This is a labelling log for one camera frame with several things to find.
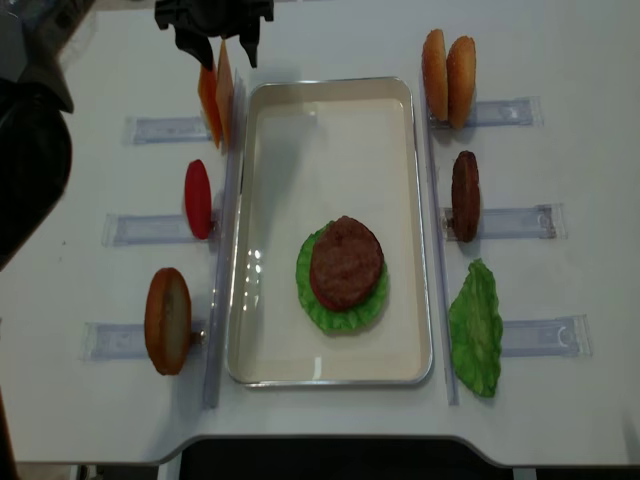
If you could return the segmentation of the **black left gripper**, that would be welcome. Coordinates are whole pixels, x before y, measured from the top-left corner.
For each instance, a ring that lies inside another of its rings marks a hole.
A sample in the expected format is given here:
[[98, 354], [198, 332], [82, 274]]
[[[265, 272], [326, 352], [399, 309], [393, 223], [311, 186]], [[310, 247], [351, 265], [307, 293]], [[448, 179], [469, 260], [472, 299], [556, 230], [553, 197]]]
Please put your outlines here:
[[155, 20], [160, 29], [175, 29], [176, 47], [194, 57], [206, 70], [214, 67], [207, 37], [238, 35], [250, 66], [258, 66], [260, 20], [272, 21], [273, 1], [165, 0], [156, 1]]

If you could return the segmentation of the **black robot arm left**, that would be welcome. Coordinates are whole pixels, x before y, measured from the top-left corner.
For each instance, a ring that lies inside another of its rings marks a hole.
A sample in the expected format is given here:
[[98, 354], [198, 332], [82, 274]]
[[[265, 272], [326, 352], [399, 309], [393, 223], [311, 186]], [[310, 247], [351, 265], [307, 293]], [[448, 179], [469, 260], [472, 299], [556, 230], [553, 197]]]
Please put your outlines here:
[[[71, 172], [73, 113], [58, 54], [82, 22], [89, 1], [1, 4], [1, 262], [7, 264], [62, 197]], [[198, 95], [217, 147], [231, 143], [233, 83], [226, 52], [211, 39], [238, 37], [257, 64], [260, 25], [271, 1], [157, 1], [154, 19], [201, 65]]]

